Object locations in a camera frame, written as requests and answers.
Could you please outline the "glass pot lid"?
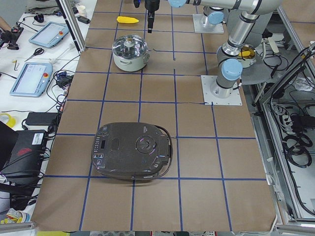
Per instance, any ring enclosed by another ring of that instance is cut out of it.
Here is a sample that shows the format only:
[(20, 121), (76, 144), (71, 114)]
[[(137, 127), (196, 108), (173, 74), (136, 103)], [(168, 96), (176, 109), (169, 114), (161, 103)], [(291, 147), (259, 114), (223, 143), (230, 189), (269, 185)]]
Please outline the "glass pot lid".
[(112, 45), (113, 53), (124, 59), (136, 59), (148, 51), (146, 41), (137, 34), (124, 35)]

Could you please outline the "lower blue teach pendant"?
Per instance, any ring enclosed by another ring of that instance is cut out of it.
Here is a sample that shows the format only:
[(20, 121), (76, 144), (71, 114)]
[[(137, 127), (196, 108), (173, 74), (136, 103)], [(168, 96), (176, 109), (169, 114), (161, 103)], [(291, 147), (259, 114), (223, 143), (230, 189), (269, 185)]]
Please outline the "lower blue teach pendant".
[(47, 88), (52, 74), (53, 65), (51, 63), (26, 62), (9, 94), (39, 97)]

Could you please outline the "metal bowl with corn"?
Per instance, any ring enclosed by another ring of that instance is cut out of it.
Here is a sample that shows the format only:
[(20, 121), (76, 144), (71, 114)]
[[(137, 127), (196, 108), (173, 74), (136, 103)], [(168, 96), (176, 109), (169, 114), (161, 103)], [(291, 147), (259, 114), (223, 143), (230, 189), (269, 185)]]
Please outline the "metal bowl with corn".
[(244, 44), (237, 57), (243, 68), (249, 68), (256, 63), (256, 50), (252, 45)]

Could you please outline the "blue teach pendant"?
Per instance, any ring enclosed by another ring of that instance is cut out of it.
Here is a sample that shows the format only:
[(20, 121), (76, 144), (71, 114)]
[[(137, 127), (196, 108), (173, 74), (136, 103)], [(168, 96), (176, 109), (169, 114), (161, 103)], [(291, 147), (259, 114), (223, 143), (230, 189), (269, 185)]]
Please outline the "blue teach pendant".
[(39, 97), (47, 88), (52, 74), (53, 65), (51, 63), (26, 62), (9, 94)]
[(29, 43), (51, 48), (57, 45), (68, 33), (69, 29), (66, 24), (49, 22), (29, 39)]

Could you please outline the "black handled scissors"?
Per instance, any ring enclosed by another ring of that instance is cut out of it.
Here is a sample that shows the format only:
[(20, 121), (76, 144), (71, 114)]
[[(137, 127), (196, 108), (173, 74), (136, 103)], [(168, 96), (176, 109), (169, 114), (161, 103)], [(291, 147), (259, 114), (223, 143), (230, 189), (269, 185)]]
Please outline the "black handled scissors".
[(33, 54), (29, 58), (27, 58), (25, 60), (25, 62), (27, 62), (28, 60), (34, 58), (35, 56), (39, 56), (39, 55), (43, 54), (44, 52), (45, 52), (45, 50), (43, 48), (41, 48), (41, 47), (36, 48), (35, 51), (33, 52)]

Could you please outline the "black computer box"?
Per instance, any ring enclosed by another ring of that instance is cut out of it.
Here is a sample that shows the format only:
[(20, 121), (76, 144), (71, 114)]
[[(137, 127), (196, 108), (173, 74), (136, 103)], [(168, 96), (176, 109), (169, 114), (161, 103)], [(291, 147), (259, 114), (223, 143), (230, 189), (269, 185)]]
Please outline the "black computer box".
[(39, 175), (46, 151), (45, 130), (17, 131), (18, 139), (9, 160), (0, 169), (6, 178), (36, 177)]

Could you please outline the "yellow corn cob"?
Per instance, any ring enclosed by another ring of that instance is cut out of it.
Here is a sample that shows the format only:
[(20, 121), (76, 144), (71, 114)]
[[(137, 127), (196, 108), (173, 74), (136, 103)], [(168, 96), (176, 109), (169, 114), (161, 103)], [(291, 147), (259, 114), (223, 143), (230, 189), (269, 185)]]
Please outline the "yellow corn cob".
[(127, 16), (118, 16), (116, 20), (120, 24), (137, 24), (139, 22), (138, 19)]

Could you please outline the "dark brown rice cooker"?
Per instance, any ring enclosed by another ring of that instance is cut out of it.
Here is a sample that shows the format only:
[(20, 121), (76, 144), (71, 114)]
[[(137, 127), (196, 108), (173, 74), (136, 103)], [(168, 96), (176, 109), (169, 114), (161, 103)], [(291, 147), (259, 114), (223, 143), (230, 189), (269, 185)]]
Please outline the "dark brown rice cooker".
[(95, 170), (110, 178), (153, 180), (166, 175), (172, 163), (169, 132), (143, 122), (113, 122), (96, 132), (91, 151)]

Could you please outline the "aluminium frame post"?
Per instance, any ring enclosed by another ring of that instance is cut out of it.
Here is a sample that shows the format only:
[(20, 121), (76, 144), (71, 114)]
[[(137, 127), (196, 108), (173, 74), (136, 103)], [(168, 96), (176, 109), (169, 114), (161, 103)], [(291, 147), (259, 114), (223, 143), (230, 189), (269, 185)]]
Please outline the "aluminium frame post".
[(56, 0), (56, 3), (63, 15), (65, 23), (69, 29), (70, 35), (73, 39), (75, 47), (78, 52), (85, 50), (85, 41), (83, 39), (81, 30), (73, 13), (73, 9), (67, 0)]

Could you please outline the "upper blue teach pendant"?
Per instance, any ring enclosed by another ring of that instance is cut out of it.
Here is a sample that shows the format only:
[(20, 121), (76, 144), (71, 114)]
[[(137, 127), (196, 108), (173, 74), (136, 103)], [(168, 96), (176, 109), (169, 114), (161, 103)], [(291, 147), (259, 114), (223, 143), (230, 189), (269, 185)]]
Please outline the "upper blue teach pendant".
[(57, 45), (68, 33), (69, 29), (66, 24), (49, 22), (29, 39), (29, 43), (51, 48)]

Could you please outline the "yellow tape roll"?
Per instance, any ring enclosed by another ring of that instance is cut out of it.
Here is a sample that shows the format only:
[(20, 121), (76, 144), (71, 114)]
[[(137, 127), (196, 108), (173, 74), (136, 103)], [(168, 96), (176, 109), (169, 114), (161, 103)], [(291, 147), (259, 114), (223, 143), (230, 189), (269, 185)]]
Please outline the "yellow tape roll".
[(10, 128), (13, 128), (16, 124), (16, 119), (8, 113), (1, 113), (0, 121)]

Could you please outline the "white paper cup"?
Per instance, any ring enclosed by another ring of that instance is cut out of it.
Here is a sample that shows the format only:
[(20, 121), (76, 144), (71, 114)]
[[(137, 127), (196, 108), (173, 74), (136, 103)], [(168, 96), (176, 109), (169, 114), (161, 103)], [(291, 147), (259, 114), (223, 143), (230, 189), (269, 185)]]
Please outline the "white paper cup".
[(80, 16), (87, 17), (87, 10), (84, 5), (78, 5), (77, 10)]

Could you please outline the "white cooking pot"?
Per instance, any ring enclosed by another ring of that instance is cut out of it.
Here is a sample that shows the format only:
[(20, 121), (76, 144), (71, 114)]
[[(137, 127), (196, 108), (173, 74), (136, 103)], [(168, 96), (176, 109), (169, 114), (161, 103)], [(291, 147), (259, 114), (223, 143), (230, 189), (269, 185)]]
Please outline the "white cooking pot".
[(141, 70), (147, 65), (150, 55), (149, 55), (149, 50), (148, 50), (143, 56), (136, 59), (124, 59), (124, 58), (116, 56), (114, 53), (113, 53), (113, 58), (114, 58), (115, 65), (119, 69), (126, 72), (135, 72), (135, 71)]

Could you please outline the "black power adapter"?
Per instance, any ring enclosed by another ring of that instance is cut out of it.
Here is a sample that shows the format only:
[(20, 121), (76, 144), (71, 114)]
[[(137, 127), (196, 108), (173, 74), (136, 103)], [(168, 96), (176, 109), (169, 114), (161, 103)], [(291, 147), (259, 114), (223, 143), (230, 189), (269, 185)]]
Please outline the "black power adapter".
[(30, 112), (25, 124), (29, 126), (49, 126), (57, 118), (57, 113)]

